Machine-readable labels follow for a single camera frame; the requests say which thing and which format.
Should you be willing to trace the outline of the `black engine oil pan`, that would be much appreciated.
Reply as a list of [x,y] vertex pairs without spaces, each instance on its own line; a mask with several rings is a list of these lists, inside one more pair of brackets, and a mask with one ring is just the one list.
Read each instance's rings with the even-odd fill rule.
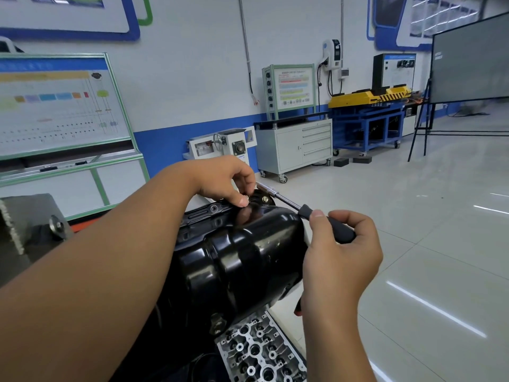
[[154,311],[161,331],[217,338],[284,298],[307,248],[303,220],[260,190],[247,207],[220,200],[185,212]]

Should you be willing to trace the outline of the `person's left forearm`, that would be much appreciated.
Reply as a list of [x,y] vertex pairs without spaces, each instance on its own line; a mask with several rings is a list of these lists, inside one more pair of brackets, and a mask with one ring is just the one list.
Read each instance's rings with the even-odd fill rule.
[[154,308],[202,171],[161,172],[0,288],[0,382],[108,382]]

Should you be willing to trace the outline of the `black screen stand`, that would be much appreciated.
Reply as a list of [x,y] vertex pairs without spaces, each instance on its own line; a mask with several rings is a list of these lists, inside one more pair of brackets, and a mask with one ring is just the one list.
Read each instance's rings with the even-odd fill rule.
[[509,130],[434,130],[436,104],[431,103],[432,77],[429,76],[423,93],[423,102],[417,115],[410,151],[407,161],[410,162],[418,135],[424,137],[423,156],[427,154],[429,136],[462,136],[462,137],[505,137],[509,138]]

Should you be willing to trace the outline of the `person's right forearm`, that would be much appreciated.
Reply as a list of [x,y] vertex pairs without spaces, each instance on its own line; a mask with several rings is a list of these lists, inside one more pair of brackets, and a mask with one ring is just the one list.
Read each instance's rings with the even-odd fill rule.
[[358,299],[304,290],[302,319],[308,382],[377,382],[358,328]]

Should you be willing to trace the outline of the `black-handled screwdriver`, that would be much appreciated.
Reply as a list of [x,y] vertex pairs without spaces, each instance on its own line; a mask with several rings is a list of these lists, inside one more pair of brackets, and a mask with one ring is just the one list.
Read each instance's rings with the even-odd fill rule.
[[[313,212],[313,210],[306,204],[304,205],[298,205],[292,200],[284,197],[281,195],[278,191],[276,191],[274,188],[267,186],[265,184],[262,184],[261,182],[257,182],[257,188],[266,192],[268,195],[270,195],[273,198],[276,198],[286,205],[289,205],[291,208],[297,211],[297,214],[306,220],[310,219],[310,216]],[[327,216],[327,219],[329,223],[332,226],[332,230],[334,233],[334,239],[339,244],[350,244],[352,243],[356,238],[356,233],[353,229],[351,229],[346,224],[341,223],[340,221],[331,218]]]

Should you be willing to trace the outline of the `yellow battery pack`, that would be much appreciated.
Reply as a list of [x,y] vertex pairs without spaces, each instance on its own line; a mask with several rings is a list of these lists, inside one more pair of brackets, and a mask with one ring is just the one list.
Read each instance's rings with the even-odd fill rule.
[[333,95],[328,102],[328,108],[390,104],[408,99],[411,94],[412,90],[405,84],[392,88],[363,89],[350,94]]

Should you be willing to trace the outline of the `person's right hand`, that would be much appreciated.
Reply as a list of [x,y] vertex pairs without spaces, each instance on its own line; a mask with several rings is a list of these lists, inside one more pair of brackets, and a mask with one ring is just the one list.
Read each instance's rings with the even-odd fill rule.
[[353,229],[356,238],[350,244],[339,244],[331,227],[331,244],[326,249],[313,250],[309,246],[303,264],[303,292],[308,290],[330,301],[358,299],[359,303],[383,260],[378,230],[372,218],[361,213],[334,210],[327,216]]

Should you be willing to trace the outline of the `white trainer box with gauge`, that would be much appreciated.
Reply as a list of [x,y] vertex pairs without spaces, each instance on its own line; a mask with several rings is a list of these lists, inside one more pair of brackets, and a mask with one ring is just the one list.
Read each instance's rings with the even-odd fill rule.
[[257,146],[256,130],[254,126],[232,128],[191,138],[186,144],[188,151],[182,154],[185,160],[234,155],[249,165],[247,150]]

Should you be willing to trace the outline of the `large black display screen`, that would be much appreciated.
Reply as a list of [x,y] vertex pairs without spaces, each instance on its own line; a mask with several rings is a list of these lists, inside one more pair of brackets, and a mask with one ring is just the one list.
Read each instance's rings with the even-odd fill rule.
[[509,98],[509,12],[437,33],[432,104]]

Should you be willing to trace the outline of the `white drawer cabinet on wheels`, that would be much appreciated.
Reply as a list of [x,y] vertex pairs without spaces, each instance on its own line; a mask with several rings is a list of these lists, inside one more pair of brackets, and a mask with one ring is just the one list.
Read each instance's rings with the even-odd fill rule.
[[282,120],[258,121],[254,124],[257,166],[261,177],[277,175],[286,183],[286,173],[306,166],[331,166],[333,120],[313,120],[300,115]]

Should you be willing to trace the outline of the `black and blue display panel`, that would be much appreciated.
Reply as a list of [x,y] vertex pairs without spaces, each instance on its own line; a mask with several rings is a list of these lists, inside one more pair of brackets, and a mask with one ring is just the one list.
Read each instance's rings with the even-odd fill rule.
[[416,53],[381,53],[373,57],[372,89],[400,85],[413,90]]

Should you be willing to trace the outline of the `small green-framed training board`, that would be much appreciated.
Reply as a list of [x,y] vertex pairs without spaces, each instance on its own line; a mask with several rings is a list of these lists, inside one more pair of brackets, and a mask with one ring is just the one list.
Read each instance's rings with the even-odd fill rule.
[[317,106],[316,70],[309,64],[271,64],[262,69],[268,120],[278,120],[286,111]]

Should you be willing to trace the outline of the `white wall charger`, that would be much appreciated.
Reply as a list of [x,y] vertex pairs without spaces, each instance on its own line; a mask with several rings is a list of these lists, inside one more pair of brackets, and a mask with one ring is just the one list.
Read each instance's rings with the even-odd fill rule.
[[320,72],[324,70],[327,73],[327,90],[329,95],[334,95],[333,73],[336,72],[338,80],[342,82],[342,63],[341,42],[337,38],[326,39],[322,44],[322,59],[317,66],[317,80],[320,79]]

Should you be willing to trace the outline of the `silver cylinder head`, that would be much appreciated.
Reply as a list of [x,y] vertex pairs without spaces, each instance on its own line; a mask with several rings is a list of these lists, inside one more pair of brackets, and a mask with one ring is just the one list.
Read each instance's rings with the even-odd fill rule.
[[268,311],[234,324],[216,344],[230,382],[308,382],[306,361]]

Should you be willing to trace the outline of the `person's left hand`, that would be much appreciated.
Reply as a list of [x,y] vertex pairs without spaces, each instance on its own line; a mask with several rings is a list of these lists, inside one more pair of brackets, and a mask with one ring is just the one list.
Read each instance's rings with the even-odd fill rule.
[[220,200],[217,197],[220,186],[233,186],[249,198],[256,187],[253,169],[236,156],[192,160],[189,169],[195,193],[205,198]]

